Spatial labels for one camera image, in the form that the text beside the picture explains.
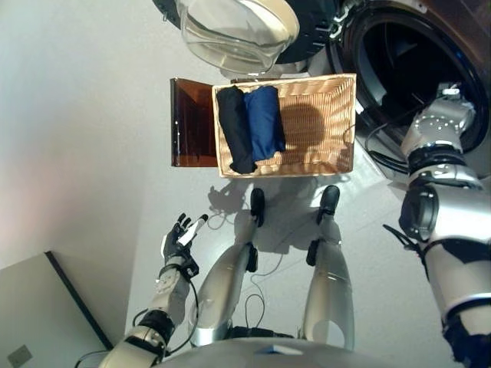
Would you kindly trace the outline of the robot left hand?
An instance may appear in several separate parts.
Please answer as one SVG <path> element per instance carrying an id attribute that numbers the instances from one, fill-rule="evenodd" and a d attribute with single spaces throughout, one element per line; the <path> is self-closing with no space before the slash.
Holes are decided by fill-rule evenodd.
<path id="1" fill-rule="evenodd" d="M 172 228 L 163 237 L 160 246 L 160 254 L 166 264 L 171 258 L 184 258 L 185 252 L 190 250 L 194 238 L 206 224 L 208 218 L 207 214 L 203 214 L 195 222 L 192 222 L 185 213 L 177 218 Z"/>

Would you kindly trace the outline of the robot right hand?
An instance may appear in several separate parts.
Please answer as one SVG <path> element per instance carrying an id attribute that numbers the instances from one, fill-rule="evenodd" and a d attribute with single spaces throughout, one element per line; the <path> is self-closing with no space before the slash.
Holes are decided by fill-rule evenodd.
<path id="1" fill-rule="evenodd" d="M 464 88 L 461 82 L 443 82 L 438 85 L 437 99 L 451 101 L 465 107 L 469 112 L 476 112 L 474 104 L 467 100 L 463 94 Z"/>

